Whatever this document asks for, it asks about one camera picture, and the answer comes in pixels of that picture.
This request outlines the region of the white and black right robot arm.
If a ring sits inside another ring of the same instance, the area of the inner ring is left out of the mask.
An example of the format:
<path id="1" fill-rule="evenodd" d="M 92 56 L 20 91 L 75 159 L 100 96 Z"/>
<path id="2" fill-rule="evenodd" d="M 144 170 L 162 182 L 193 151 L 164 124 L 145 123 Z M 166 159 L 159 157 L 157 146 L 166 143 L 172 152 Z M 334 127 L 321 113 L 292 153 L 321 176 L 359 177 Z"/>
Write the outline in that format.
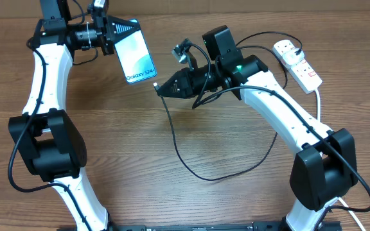
<path id="1" fill-rule="evenodd" d="M 279 221 L 255 221 L 254 230 L 340 230 L 338 221 L 327 222 L 327 213 L 345 210 L 342 197 L 364 183 L 357 171 L 355 140 L 346 130 L 332 130 L 303 109 L 276 81 L 268 67 L 254 55 L 243 56 L 227 26 L 203 35 L 207 60 L 197 65 L 192 43 L 183 40 L 172 53 L 184 68 L 163 85 L 160 98 L 194 99 L 199 107 L 232 92 L 259 112 L 294 155 L 290 187 L 295 195 L 291 211 Z"/>

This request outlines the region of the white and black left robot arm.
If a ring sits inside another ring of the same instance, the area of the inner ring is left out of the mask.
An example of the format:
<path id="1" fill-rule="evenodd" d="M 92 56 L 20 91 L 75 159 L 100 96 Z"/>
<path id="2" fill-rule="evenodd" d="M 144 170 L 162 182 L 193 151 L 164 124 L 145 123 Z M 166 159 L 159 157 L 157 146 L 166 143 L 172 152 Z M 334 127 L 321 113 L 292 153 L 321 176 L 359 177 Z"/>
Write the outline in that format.
<path id="1" fill-rule="evenodd" d="M 87 177 L 86 145 L 66 112 L 67 79 L 76 51 L 111 55 L 117 43 L 141 27 L 108 15 L 107 1 L 93 1 L 82 11 L 91 22 L 76 22 L 66 1 L 42 1 L 40 6 L 43 16 L 26 43 L 35 59 L 30 96 L 22 114 L 8 122 L 12 153 L 41 177 L 44 188 L 59 193 L 77 230 L 116 230 Z"/>

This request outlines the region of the blue Samsung Galaxy smartphone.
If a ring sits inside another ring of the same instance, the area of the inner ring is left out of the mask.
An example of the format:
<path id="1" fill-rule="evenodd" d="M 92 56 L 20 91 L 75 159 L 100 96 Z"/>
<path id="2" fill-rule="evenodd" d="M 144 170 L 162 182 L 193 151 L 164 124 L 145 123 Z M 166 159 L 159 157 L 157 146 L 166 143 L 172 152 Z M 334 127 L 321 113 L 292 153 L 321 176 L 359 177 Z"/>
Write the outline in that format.
<path id="1" fill-rule="evenodd" d="M 157 70 L 141 30 L 115 45 L 123 74 L 128 84 L 157 76 Z"/>

